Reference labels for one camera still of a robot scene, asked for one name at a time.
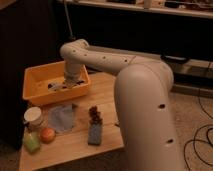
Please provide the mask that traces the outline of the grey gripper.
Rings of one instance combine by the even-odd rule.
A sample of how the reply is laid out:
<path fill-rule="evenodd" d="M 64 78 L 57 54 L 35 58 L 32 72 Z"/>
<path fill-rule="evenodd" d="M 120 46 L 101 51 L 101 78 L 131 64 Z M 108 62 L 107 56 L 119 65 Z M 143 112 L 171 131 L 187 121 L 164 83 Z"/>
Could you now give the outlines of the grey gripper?
<path fill-rule="evenodd" d="M 79 69 L 64 71 L 65 84 L 67 87 L 74 87 L 81 82 L 80 79 L 81 72 Z"/>

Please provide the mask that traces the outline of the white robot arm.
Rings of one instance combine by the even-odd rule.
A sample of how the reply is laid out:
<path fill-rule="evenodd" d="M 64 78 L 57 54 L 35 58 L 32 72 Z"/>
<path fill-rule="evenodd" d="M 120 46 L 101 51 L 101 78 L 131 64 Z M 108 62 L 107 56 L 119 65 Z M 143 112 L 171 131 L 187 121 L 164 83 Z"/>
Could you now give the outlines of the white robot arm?
<path fill-rule="evenodd" d="M 87 65 L 116 77 L 114 102 L 130 171 L 184 171 L 169 105 L 174 77 L 160 60 L 93 51 L 79 39 L 60 48 L 65 78 L 75 83 Z"/>

